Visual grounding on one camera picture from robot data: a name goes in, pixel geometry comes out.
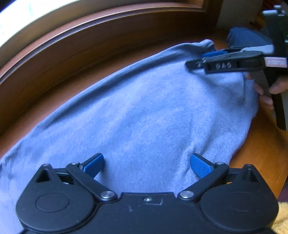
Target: human hand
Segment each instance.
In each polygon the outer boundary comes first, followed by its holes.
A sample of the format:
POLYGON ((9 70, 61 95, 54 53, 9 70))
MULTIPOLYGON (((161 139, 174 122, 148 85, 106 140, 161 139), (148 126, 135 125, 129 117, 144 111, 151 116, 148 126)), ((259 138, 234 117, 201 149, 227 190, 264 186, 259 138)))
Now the human hand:
MULTIPOLYGON (((253 78, 251 77, 250 74, 248 74, 247 79, 252 80, 253 78)), ((273 110, 274 106, 273 106, 272 98, 264 95, 263 88, 256 82, 254 83, 254 90, 256 93, 259 94, 259 102, 263 104, 263 106, 266 109, 273 110)), ((269 93, 279 94, 279 93, 284 92, 285 90, 288 90, 288 76, 280 76, 276 80, 276 82, 269 88, 269 93)))

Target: wooden surface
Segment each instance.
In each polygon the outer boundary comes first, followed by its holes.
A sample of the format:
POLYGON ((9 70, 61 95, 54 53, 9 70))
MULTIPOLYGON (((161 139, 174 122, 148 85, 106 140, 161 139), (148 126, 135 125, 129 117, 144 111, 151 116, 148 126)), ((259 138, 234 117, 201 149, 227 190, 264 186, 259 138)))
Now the wooden surface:
MULTIPOLYGON (((225 34, 200 30, 215 25, 217 14, 211 12, 213 7, 220 11, 221 1, 210 1, 206 12, 184 6, 178 11, 149 8, 148 12, 143 5, 133 7, 128 16, 123 16, 127 8, 118 8, 70 22, 36 40, 2 67, 0 157, 63 103, 129 64, 173 45, 206 38, 218 49, 227 47, 225 34), (115 14, 120 17, 108 17, 115 14), (71 33, 79 25, 85 28, 71 33), (59 35, 63 38, 53 41, 59 35)), ((288 172, 285 137, 287 133, 280 132, 260 109, 230 166, 254 164, 278 196, 288 172)))

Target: blue gripper pad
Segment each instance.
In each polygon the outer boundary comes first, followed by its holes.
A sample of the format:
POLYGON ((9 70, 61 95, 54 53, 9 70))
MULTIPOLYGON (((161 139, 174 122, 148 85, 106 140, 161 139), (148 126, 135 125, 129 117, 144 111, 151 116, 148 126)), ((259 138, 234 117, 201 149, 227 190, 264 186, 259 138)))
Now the blue gripper pad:
POLYGON ((82 165, 83 172, 94 178, 104 167, 104 157, 102 154, 96 154, 82 165))
POLYGON ((191 169, 200 177, 203 178, 213 171, 214 164, 203 158, 199 154, 193 154, 190 159, 191 169))

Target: light blue fabric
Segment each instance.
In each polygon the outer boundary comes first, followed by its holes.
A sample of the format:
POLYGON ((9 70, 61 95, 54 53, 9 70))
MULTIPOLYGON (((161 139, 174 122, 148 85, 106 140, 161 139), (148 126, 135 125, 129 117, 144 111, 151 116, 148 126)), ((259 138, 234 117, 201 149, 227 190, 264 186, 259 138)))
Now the light blue fabric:
POLYGON ((96 180, 120 194, 175 194, 198 180, 190 157, 229 163, 256 111, 242 73, 189 73, 185 61, 213 42, 180 44, 97 82, 62 105, 0 160, 1 233, 21 225, 15 204, 43 163, 54 168, 102 153, 96 180))

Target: blue textured pad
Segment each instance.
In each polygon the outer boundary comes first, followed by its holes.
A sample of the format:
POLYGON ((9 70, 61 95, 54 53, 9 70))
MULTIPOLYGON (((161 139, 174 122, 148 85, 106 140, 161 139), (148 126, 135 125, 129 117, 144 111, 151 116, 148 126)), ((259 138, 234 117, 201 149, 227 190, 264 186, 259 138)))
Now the blue textured pad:
POLYGON ((190 159, 191 169, 200 177, 203 178, 212 172, 212 167, 202 161, 200 158, 195 156, 194 154, 191 156, 190 159))
POLYGON ((83 172, 94 178, 104 167, 104 157, 100 154, 90 163, 83 167, 83 172))

